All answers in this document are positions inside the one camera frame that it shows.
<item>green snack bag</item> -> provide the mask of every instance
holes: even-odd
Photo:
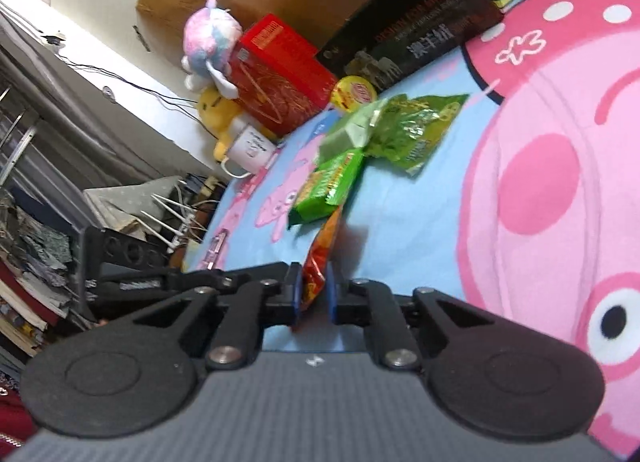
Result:
[[[385,104],[386,99],[380,99],[345,114],[324,135],[318,148],[318,163],[327,162],[349,149],[366,146],[373,131],[370,122]]]
[[[320,164],[298,192],[289,211],[289,228],[333,213],[346,200],[363,159],[362,149],[350,149]]]
[[[388,100],[366,147],[414,175],[427,162],[468,99],[468,95],[426,95]]]

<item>bed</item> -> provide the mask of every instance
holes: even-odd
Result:
[[[408,177],[371,160],[336,244],[346,277],[410,294],[431,286],[578,345],[607,382],[591,433],[640,444],[640,0],[514,0],[502,23],[385,92],[469,93],[428,165]],[[286,229],[325,111],[265,175],[225,193],[217,267],[304,261],[321,222]],[[312,315],[265,349],[350,350],[361,337]]]

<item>white polka dot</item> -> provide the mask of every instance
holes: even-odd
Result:
[[[504,32],[504,23],[498,23],[496,26],[491,27],[487,31],[483,32],[480,36],[480,41],[487,42],[492,39],[496,39],[502,32]]]
[[[547,21],[558,21],[563,17],[567,17],[573,11],[573,3],[570,1],[559,1],[558,3],[553,3],[548,9],[546,9],[542,17]]]
[[[604,9],[602,17],[609,23],[624,23],[631,19],[631,9],[626,5],[611,5]]]

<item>orange snack bag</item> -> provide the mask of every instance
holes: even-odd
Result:
[[[335,237],[340,228],[342,206],[338,207],[329,219],[322,225],[314,238],[302,265],[302,301],[301,310],[306,310],[324,288],[324,271],[327,261],[334,248]]]

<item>gray gripper base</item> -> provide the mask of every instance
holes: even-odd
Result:
[[[263,352],[209,376],[160,426],[115,440],[39,432],[10,462],[612,462],[585,434],[511,444],[459,426],[420,380],[367,354]]]

